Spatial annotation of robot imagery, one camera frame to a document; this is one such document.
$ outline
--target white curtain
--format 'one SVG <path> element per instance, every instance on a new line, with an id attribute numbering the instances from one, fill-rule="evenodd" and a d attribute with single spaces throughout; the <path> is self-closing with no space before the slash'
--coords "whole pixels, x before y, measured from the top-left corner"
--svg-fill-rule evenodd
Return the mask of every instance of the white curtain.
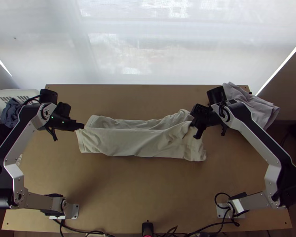
<path id="1" fill-rule="evenodd" d="M 0 59 L 21 88 L 249 85 L 296 46 L 296 0 L 0 0 Z"/>

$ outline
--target dark gray cloth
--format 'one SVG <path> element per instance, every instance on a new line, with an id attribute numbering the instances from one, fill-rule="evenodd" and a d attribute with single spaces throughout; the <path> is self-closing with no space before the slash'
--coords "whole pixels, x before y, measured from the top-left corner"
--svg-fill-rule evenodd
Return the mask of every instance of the dark gray cloth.
<path id="1" fill-rule="evenodd" d="M 21 108 L 22 106 L 20 101 L 15 98 L 9 100 L 6 107 L 2 111 L 1 122 L 8 128 L 14 128 L 19 121 L 18 114 Z"/>
<path id="2" fill-rule="evenodd" d="M 252 113 L 253 120 L 264 130 L 274 122 L 279 113 L 279 107 L 257 96 L 249 94 L 232 82 L 223 83 L 223 87 L 227 100 L 236 99 L 245 103 Z"/>

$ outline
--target brown tabletop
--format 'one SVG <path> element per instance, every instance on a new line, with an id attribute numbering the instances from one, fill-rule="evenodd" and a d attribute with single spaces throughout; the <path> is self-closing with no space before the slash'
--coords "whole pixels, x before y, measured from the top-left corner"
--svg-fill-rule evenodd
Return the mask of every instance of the brown tabletop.
<path id="1" fill-rule="evenodd" d="M 206 105 L 211 85 L 47 85 L 58 101 L 72 106 L 71 118 L 86 123 L 91 115 L 115 119 L 159 119 L 179 109 Z M 207 160 L 107 157 L 81 154 L 74 132 L 56 131 L 58 141 L 36 131 L 23 153 L 25 186 L 39 194 L 58 193 L 80 204 L 77 229 L 107 233 L 140 233 L 141 224 L 154 223 L 156 233 L 178 225 L 192 232 L 217 218 L 218 192 L 252 194 L 264 189 L 267 163 L 235 130 L 221 137 L 221 127 L 203 134 Z M 223 231 L 291 228 L 287 210 L 261 209 L 246 213 L 240 227 Z M 58 232 L 59 226 L 36 210 L 8 210 L 3 229 Z"/>

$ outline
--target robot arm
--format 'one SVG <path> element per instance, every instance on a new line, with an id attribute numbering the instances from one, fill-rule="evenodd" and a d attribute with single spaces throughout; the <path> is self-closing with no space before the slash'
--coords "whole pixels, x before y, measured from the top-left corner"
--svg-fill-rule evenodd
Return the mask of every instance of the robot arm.
<path id="1" fill-rule="evenodd" d="M 237 100 L 227 100 L 223 87 L 207 92 L 210 106 L 196 104 L 191 112 L 194 116 L 192 126 L 199 129 L 196 138 L 207 126 L 221 124 L 222 135 L 227 128 L 239 131 L 268 163 L 264 176 L 265 190 L 247 195 L 241 193 L 230 197 L 221 206 L 231 208 L 227 217 L 233 218 L 259 208 L 284 209 L 296 203 L 296 166 L 285 150 L 277 144 L 253 119 L 250 110 Z"/>
<path id="2" fill-rule="evenodd" d="M 55 128 L 74 131 L 83 128 L 69 118 L 70 106 L 59 103 L 57 94 L 41 90 L 40 103 L 24 104 L 19 122 L 0 147 L 0 209 L 37 209 L 50 219 L 76 219 L 79 205 L 66 202 L 59 194 L 40 195 L 31 193 L 24 186 L 24 174 L 16 165 L 36 129 L 48 130 L 56 138 Z"/>

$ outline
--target black cable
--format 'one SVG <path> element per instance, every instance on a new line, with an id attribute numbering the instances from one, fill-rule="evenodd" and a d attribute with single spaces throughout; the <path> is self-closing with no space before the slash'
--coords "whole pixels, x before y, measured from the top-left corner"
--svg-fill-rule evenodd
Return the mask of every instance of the black cable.
<path id="1" fill-rule="evenodd" d="M 218 222 L 218 223 L 214 223 L 214 224 L 205 226 L 205 227 L 203 227 L 201 229 L 198 229 L 195 232 L 192 232 L 192 233 L 189 233 L 189 234 L 185 235 L 184 237 L 190 237 L 191 235 L 197 234 L 197 233 L 201 232 L 202 230 L 205 230 L 205 229 L 207 229 L 209 227 L 212 227 L 212 226 L 221 225 L 222 223 L 223 224 L 234 224 L 236 227 L 240 226 L 240 224 L 238 222 L 235 222 L 233 219 L 231 219 L 231 221 L 228 221 L 228 222 Z"/>
<path id="2" fill-rule="evenodd" d="M 60 225 L 60 235 L 63 237 L 63 233 L 61 231 L 61 228 L 64 227 L 65 229 L 71 230 L 73 232 L 77 232 L 77 233 L 83 233 L 83 234 L 98 234 L 98 235 L 104 235 L 105 233 L 99 230 L 92 230 L 92 231 L 83 231 L 83 230 L 78 230 L 78 229 L 73 229 L 69 226 L 65 225 L 65 220 L 62 220 L 61 222 L 58 222 L 57 220 L 54 220 L 58 225 Z M 111 234 L 105 234 L 109 237 L 115 237 Z"/>
<path id="3" fill-rule="evenodd" d="M 39 104 L 42 104 L 39 100 L 37 100 L 37 99 L 32 99 L 31 101 L 33 101 L 33 100 L 35 100 L 35 101 L 37 101 Z"/>
<path id="4" fill-rule="evenodd" d="M 172 236 L 172 235 L 175 233 L 175 231 L 176 231 L 177 228 L 178 228 L 178 226 L 172 227 L 172 228 L 171 228 L 170 230 L 168 230 L 167 233 L 165 233 L 162 237 L 170 237 L 170 236 Z"/>
<path id="5" fill-rule="evenodd" d="M 60 226 L 59 226 L 59 233 L 61 235 L 61 237 L 64 237 L 63 233 L 62 233 L 62 225 L 64 224 L 64 220 L 61 220 L 60 222 Z"/>
<path id="6" fill-rule="evenodd" d="M 34 100 L 34 99 L 36 99 L 36 98 L 39 98 L 41 95 L 38 95 L 38 96 L 34 96 L 34 97 L 32 97 L 32 98 L 29 98 L 29 99 L 27 99 L 26 101 L 24 101 L 24 103 L 22 104 L 22 106 L 23 105 L 26 105 L 28 102 L 30 102 L 30 101 L 32 101 L 32 100 Z"/>
<path id="7" fill-rule="evenodd" d="M 226 195 L 226 196 L 228 196 L 228 197 L 230 198 L 230 196 L 229 196 L 228 194 L 224 193 L 224 192 L 220 192 L 220 193 L 216 194 L 215 197 L 214 197 L 214 201 L 215 201 L 216 206 L 218 206 L 218 207 L 221 208 L 221 209 L 229 209 L 229 207 L 221 207 L 221 206 L 219 206 L 219 205 L 217 204 L 217 197 L 218 197 L 219 195 Z"/>
<path id="8" fill-rule="evenodd" d="M 217 234 L 223 229 L 225 218 L 226 218 L 226 216 L 227 216 L 227 213 L 228 213 L 230 210 L 231 210 L 231 209 L 228 208 L 227 211 L 225 212 L 224 217 L 223 217 L 223 221 L 221 222 L 221 226 L 220 226 L 219 230 L 213 234 L 213 236 L 217 235 Z"/>

